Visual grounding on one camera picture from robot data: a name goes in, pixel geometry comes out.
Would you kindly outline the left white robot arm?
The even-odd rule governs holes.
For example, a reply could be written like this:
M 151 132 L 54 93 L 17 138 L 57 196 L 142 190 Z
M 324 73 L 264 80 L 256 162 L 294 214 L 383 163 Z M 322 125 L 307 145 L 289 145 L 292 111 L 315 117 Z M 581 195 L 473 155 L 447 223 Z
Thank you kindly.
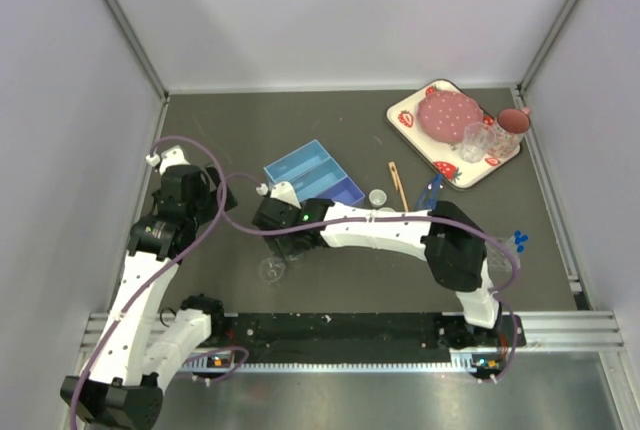
M 186 298 L 173 322 L 149 340 L 161 302 L 184 258 L 236 206 L 216 167 L 178 160 L 161 164 L 154 207 L 131 228 L 124 271 L 107 322 L 77 376 L 64 379 L 60 396 L 69 426 L 150 429 L 164 394 L 197 347 L 229 335 L 223 304 L 204 295 Z

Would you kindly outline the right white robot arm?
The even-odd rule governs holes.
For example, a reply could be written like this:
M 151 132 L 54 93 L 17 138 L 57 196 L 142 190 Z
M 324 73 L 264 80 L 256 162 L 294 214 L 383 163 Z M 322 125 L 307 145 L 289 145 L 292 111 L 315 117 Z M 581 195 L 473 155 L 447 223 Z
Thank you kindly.
M 435 282 L 459 299 L 469 338 L 487 346 L 504 330 L 493 295 L 480 228 L 455 204 L 431 210 L 384 212 L 311 198 L 300 206 L 266 197 L 252 224 L 281 256 L 315 248 L 394 252 L 427 264 Z

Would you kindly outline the light blue drawer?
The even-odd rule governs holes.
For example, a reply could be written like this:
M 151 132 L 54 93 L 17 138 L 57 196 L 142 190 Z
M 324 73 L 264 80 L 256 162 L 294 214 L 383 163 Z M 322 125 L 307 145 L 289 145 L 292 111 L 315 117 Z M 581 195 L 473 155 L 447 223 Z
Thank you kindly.
M 312 140 L 264 167 L 269 183 L 292 182 L 330 157 L 318 140 Z
M 303 174 L 294 177 L 290 183 L 300 201 L 316 198 L 347 176 L 343 168 L 332 158 L 328 158 Z

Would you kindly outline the clear acrylic test tube rack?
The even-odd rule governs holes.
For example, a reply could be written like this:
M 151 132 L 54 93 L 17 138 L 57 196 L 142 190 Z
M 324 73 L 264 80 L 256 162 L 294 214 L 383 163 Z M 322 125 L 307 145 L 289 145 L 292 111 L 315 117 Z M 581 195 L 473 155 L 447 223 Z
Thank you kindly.
M 520 257 L 521 257 L 521 254 L 524 252 L 523 251 L 522 253 L 518 253 L 517 247 L 519 245 L 523 245 L 525 248 L 526 242 L 521 242 L 520 244 L 517 244 L 515 243 L 514 239 L 521 238 L 521 236 L 515 237 L 514 235 L 512 235 L 508 238 L 497 238 L 497 241 L 499 242 L 499 244 L 509 254 L 512 255 L 517 265 L 520 265 Z M 505 253 L 491 243 L 486 243 L 485 246 L 487 250 L 487 262 L 488 262 L 489 273 L 491 275 L 510 274 L 512 272 L 512 264 L 511 264 L 511 260 L 505 255 Z

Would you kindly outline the clear glass dish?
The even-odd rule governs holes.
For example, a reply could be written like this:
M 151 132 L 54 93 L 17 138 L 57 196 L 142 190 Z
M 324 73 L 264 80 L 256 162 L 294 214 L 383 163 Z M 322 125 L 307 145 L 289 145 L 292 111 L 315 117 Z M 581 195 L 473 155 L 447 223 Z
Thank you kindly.
M 283 259 L 268 257 L 262 260 L 258 266 L 258 275 L 268 285 L 279 283 L 284 277 L 287 265 Z

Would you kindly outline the purple drawer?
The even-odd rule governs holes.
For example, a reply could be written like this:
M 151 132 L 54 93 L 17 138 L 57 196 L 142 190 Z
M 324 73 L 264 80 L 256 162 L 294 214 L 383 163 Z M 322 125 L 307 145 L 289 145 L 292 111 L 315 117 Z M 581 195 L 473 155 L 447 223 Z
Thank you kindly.
M 364 193 L 349 177 L 344 177 L 327 190 L 325 197 L 348 206 L 358 206 L 364 200 Z

